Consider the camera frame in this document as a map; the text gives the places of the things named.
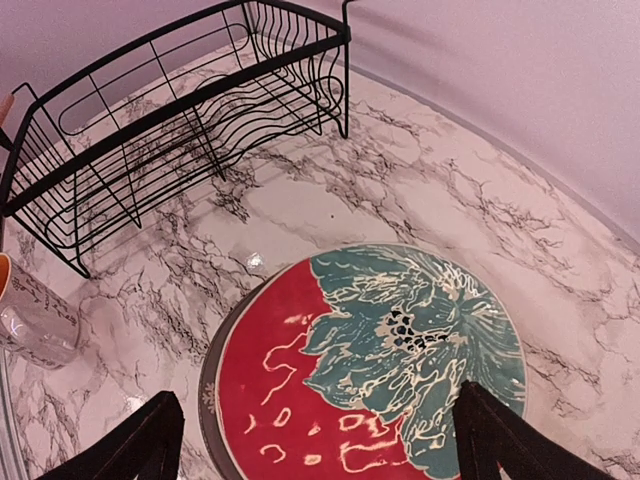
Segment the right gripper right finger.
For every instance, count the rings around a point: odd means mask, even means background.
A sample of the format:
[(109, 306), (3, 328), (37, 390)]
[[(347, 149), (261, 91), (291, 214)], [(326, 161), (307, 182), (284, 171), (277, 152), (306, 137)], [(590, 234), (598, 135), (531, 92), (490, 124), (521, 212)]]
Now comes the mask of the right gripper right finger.
[(460, 476), (499, 479), (609, 479), (539, 433), (477, 382), (465, 381), (453, 406)]

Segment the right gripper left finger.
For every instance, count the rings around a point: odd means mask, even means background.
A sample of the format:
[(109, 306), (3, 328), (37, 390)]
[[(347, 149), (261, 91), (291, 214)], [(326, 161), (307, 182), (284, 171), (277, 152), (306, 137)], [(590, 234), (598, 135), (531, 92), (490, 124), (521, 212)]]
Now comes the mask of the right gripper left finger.
[(92, 447), (49, 472), (51, 479), (175, 479), (184, 415), (161, 391)]

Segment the red teal floral plate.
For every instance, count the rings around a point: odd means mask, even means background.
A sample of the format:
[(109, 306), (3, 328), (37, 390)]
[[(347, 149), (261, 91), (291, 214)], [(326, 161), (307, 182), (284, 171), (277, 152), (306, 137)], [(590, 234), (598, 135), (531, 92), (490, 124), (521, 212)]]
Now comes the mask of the red teal floral plate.
[(455, 479), (465, 381), (526, 409), (497, 296), (421, 249), (352, 245), (267, 280), (225, 342), (216, 416), (243, 479)]

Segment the black wire dish rack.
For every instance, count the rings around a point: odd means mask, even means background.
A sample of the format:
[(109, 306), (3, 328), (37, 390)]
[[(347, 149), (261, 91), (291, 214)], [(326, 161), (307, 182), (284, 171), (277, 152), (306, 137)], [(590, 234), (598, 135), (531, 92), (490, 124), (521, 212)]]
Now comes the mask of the black wire dish rack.
[(222, 1), (35, 95), (1, 176), (1, 216), (89, 276), (85, 256), (252, 150), (349, 129), (346, 15)]

